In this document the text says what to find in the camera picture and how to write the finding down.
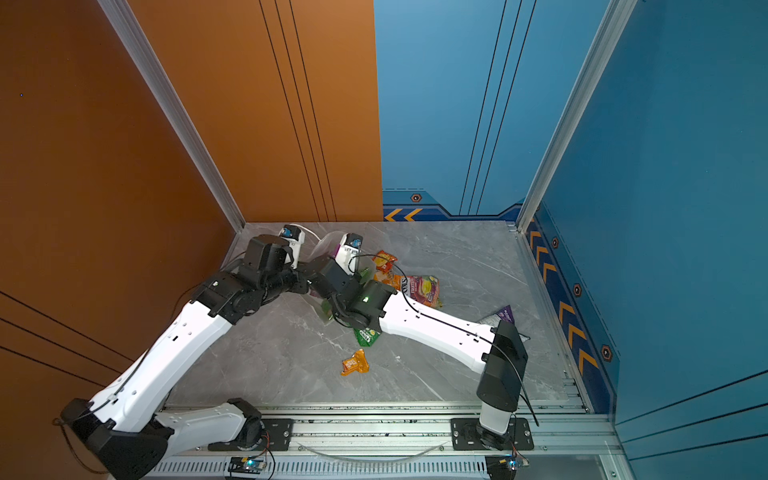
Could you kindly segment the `white paper bag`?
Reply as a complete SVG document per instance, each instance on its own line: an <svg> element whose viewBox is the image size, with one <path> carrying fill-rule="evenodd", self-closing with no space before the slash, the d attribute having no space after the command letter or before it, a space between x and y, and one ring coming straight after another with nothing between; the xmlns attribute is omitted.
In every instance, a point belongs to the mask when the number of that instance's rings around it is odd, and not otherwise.
<svg viewBox="0 0 768 480"><path fill-rule="evenodd" d="M315 247L311 258L298 265L309 293L320 300L319 315L346 328L363 329L369 321L354 309L363 290L358 271L363 237L354 232L331 232Z"/></svg>

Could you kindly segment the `green white snack bag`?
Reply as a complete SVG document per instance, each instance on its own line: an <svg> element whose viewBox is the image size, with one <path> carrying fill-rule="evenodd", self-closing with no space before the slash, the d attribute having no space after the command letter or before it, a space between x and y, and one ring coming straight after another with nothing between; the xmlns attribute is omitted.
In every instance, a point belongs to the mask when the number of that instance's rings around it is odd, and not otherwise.
<svg viewBox="0 0 768 480"><path fill-rule="evenodd" d="M373 346L381 336L380 332L372 328L354 329L353 333L362 348Z"/></svg>

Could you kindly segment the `orange Fox's candy bag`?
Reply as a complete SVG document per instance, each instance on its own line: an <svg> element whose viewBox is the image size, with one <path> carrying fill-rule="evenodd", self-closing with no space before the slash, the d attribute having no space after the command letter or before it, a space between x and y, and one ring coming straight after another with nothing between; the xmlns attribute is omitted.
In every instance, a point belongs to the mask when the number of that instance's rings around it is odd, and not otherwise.
<svg viewBox="0 0 768 480"><path fill-rule="evenodd" d="M440 283L431 275L405 276L401 280L401 290L414 301L431 308L441 308Z"/></svg>

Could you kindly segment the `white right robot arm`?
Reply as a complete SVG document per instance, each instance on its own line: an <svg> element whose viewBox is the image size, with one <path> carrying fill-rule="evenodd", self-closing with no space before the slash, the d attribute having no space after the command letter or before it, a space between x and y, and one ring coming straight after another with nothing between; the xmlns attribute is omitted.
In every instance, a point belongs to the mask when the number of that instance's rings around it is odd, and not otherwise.
<svg viewBox="0 0 768 480"><path fill-rule="evenodd" d="M513 415L519 402L527 407L531 403L523 382L529 356L515 324L501 320L490 326L448 315L390 285L364 282L328 256L299 263L298 272L310 291L329 303L332 317L342 325L416 341L479 374L478 441L487 449L516 446Z"/></svg>

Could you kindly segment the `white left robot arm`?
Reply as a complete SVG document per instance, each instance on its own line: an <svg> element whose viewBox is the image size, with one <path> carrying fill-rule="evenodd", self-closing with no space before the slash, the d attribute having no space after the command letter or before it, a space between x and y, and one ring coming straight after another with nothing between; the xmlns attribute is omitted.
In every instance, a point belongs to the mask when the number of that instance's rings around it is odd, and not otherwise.
<svg viewBox="0 0 768 480"><path fill-rule="evenodd" d="M167 330L122 375L62 410L63 433L73 433L115 479L140 479L166 457L209 444L260 447L261 414L241 398L182 414L160 409L214 342L296 285L303 243L303 234L289 230L252 238L243 258L196 287Z"/></svg>

